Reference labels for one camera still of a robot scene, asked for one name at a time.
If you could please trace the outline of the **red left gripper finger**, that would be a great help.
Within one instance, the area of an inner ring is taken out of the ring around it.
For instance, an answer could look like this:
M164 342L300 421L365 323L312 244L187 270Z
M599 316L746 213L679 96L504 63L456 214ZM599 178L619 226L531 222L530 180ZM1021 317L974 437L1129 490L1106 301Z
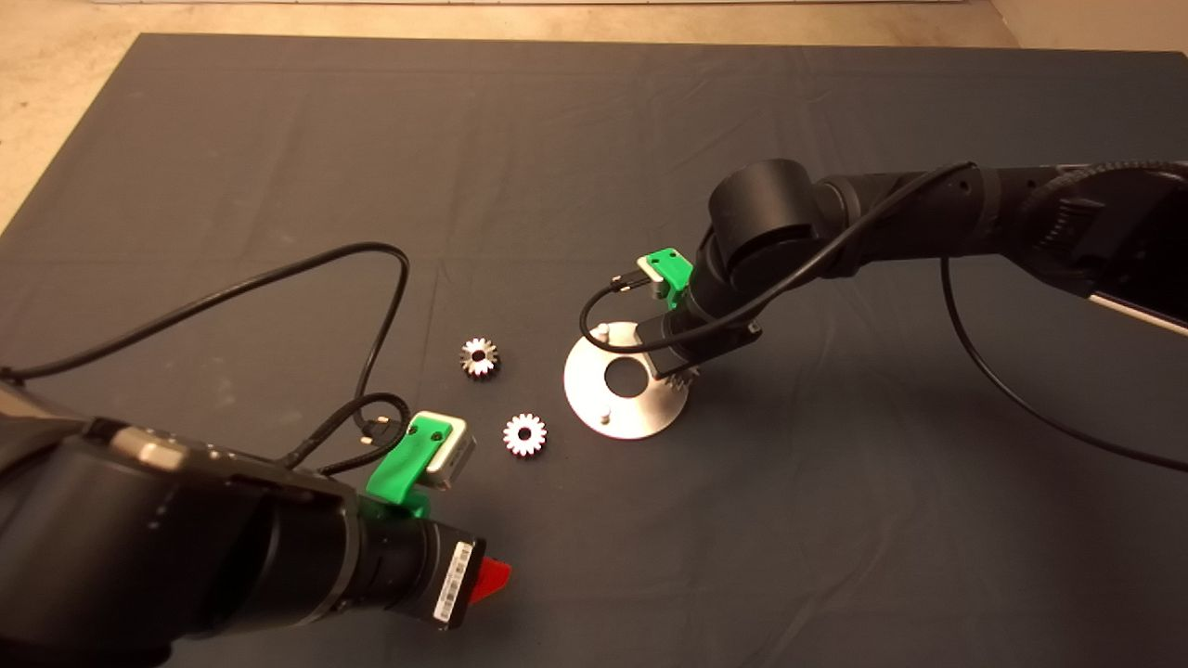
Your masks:
M470 605L495 595L508 584L512 567L500 559L484 559L470 588Z

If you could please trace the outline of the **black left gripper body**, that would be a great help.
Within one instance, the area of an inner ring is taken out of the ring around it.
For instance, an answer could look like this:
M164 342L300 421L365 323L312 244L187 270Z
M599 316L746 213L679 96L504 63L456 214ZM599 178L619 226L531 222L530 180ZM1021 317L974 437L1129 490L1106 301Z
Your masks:
M462 626L478 585L486 540L441 521L413 519L415 578L399 612L438 630Z

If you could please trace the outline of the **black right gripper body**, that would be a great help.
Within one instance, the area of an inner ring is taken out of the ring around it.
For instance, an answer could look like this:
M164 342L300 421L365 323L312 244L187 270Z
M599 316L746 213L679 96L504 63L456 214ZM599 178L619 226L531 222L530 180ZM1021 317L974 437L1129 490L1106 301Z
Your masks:
M762 327L751 321L729 323L700 338L680 340L678 324L693 324L694 328L699 328L702 322L684 310L675 310L640 323L640 344L656 346L655 349L642 354L651 376L683 374L704 361L754 344L763 334Z

